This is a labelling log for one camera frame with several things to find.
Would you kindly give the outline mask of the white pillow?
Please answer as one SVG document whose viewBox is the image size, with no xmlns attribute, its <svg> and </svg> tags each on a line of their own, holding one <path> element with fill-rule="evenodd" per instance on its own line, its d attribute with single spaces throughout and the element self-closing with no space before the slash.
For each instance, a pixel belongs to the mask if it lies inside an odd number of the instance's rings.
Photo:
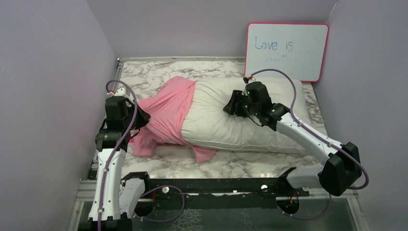
<svg viewBox="0 0 408 231">
<path fill-rule="evenodd" d="M 243 118 L 224 112 L 233 91 L 244 88 L 244 81 L 239 77 L 198 80 L 181 126 L 184 140 L 199 147 L 224 151 L 307 154 L 289 137 L 260 127 L 254 116 Z"/>
</svg>

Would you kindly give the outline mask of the pink pillowcase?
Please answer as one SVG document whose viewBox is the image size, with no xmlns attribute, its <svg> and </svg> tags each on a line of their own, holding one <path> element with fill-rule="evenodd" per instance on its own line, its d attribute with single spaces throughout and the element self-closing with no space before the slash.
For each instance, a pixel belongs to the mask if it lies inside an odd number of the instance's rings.
<svg viewBox="0 0 408 231">
<path fill-rule="evenodd" d="M 197 163 L 209 161 L 215 149 L 195 146 L 181 135 L 181 126 L 191 107 L 195 81 L 176 76 L 168 80 L 158 93 L 138 102 L 138 107 L 151 118 L 133 138 L 133 156 L 152 156 L 162 144 L 178 144 L 192 148 Z"/>
</svg>

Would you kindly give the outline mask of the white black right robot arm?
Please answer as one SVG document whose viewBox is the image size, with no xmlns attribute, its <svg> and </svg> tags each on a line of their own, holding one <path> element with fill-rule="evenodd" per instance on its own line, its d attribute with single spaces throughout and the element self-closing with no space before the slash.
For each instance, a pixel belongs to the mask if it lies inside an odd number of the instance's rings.
<svg viewBox="0 0 408 231">
<path fill-rule="evenodd" d="M 261 126 L 289 137 L 319 160 L 321 167 L 292 168 L 282 174 L 277 184 L 282 195 L 289 196 L 300 188 L 323 188 L 340 196 L 363 174 L 355 144 L 324 136 L 290 108 L 273 103 L 267 87 L 259 81 L 247 84 L 244 91 L 234 90 L 223 110 L 232 116 L 256 117 Z"/>
</svg>

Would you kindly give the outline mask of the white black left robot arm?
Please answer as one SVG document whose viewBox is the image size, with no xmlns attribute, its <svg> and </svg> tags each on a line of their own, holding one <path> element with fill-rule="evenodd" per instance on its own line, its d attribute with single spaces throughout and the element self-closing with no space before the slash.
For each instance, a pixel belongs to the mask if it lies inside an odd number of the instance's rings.
<svg viewBox="0 0 408 231">
<path fill-rule="evenodd" d="M 151 184 L 133 179 L 120 196 L 121 171 L 126 158 L 130 132 L 146 126 L 150 115 L 126 96 L 105 100 L 106 118 L 95 137 L 98 169 L 95 195 L 87 221 L 79 231 L 130 231 L 137 201 L 151 193 Z"/>
</svg>

